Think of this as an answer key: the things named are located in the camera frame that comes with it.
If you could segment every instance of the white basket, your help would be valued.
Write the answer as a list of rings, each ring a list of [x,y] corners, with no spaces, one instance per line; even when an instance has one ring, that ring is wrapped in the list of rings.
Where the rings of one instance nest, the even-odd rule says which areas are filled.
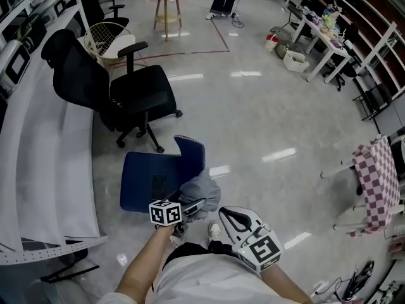
[[[304,63],[294,61],[292,59],[293,57],[297,60],[302,60]],[[305,60],[304,55],[293,51],[286,52],[283,62],[287,70],[299,73],[303,73],[303,71],[305,71],[305,69],[309,66],[309,62]]]

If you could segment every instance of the black office chair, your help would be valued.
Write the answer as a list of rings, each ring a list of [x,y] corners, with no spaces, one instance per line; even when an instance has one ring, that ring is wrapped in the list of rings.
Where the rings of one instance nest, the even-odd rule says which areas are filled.
[[[149,122],[175,114],[175,97],[166,74],[159,65],[134,71],[134,53],[147,47],[139,42],[118,52],[127,57],[127,74],[111,82],[109,75],[76,40],[70,30],[58,30],[45,43],[41,57],[54,69],[53,86],[62,99],[100,114],[103,124],[110,131],[122,132],[116,143],[123,148],[123,139],[135,127],[137,137],[146,132],[151,136],[158,153],[163,149],[157,142]]]
[[[96,23],[101,23],[101,22],[112,22],[112,23],[117,23],[123,27],[126,27],[128,25],[129,19],[124,18],[124,17],[118,17],[118,9],[122,9],[125,7],[124,4],[115,4],[113,6],[110,6],[109,9],[114,11],[114,17],[113,18],[105,18],[104,11],[102,7],[100,6],[99,0],[81,0],[84,13],[86,14],[86,19],[87,22],[89,23],[89,26],[92,27]],[[70,7],[76,4],[76,0],[71,0],[69,1],[66,6]],[[75,15],[76,21],[81,24],[82,26],[82,35],[84,35],[85,29],[83,26],[83,21],[82,18],[80,17],[79,14]]]
[[[385,84],[379,84],[364,92],[360,90],[360,96],[353,99],[353,101],[360,101],[363,106],[366,116],[361,120],[370,120],[376,117],[384,109],[386,109],[392,103],[392,95]]]
[[[344,38],[345,41],[351,41],[352,43],[356,42],[359,37],[359,30],[355,24],[350,24],[350,26],[346,29]],[[353,65],[358,63],[357,55],[356,53],[347,48],[347,53],[354,58],[354,61],[352,63],[346,63],[345,66],[343,66],[342,70],[335,76],[335,79],[337,81],[337,90],[341,91],[342,86],[346,84],[345,80],[341,76],[342,74],[346,75],[349,78],[355,78],[357,77],[356,70],[354,69]],[[330,58],[331,61],[333,62],[333,65],[331,64],[325,64],[325,66],[330,70],[327,73],[324,73],[322,76],[325,78],[328,75],[330,75],[336,67],[344,60],[343,56],[333,54],[332,57]]]

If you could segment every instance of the white tile floor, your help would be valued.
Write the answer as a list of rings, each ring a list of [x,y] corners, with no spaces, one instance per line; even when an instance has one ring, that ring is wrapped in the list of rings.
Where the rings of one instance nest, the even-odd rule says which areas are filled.
[[[171,24],[170,33],[176,36],[168,42],[163,25],[153,30],[155,1],[117,2],[126,4],[120,15],[129,17],[128,29],[137,41],[149,44],[143,57],[175,53],[146,60],[177,78],[171,85],[184,116],[151,124],[166,152],[178,153],[175,134],[197,139],[206,147],[208,166],[229,168],[217,178],[220,205],[256,210],[282,243],[310,234],[286,250],[280,262],[306,292],[312,292],[318,280],[349,278],[356,266],[361,269],[372,258],[375,272],[363,290],[365,296],[370,293],[389,262],[387,241],[382,232],[351,239],[332,229],[337,217],[358,200],[356,183],[350,171],[323,180],[320,172],[339,164],[377,130],[373,122],[361,121],[352,102],[358,94],[352,82],[341,92],[334,81],[325,84],[321,75],[308,83],[264,49],[269,29],[287,22],[288,14],[281,10],[284,0],[240,0],[238,14],[244,28],[233,27],[231,19],[215,18],[218,30],[204,19],[212,0],[180,0],[183,27]],[[169,3],[169,9],[174,11],[175,3]],[[191,54],[208,51],[218,52]],[[311,68],[319,59],[316,52],[309,56]],[[236,74],[240,71],[256,75]],[[112,77],[124,73],[121,67]],[[82,280],[93,300],[118,284],[125,268],[116,256],[125,253],[131,261],[153,232],[148,215],[125,212],[119,205],[125,153],[154,151],[147,135],[136,139],[135,134],[120,149],[115,144],[118,133],[109,132],[94,117],[94,194],[99,225],[109,241],[90,250],[89,258],[101,266]],[[290,155],[274,160],[274,154],[284,150]],[[218,217],[212,213],[209,218]],[[191,225],[187,239],[203,242],[207,224]]]

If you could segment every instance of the pink checkered cloth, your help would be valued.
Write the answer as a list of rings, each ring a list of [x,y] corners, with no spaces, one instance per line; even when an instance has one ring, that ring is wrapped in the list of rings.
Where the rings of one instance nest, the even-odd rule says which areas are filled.
[[[394,159],[386,136],[371,146],[360,145],[353,163],[363,188],[368,227],[348,233],[352,238],[384,230],[391,222],[388,208],[399,204],[399,183]]]

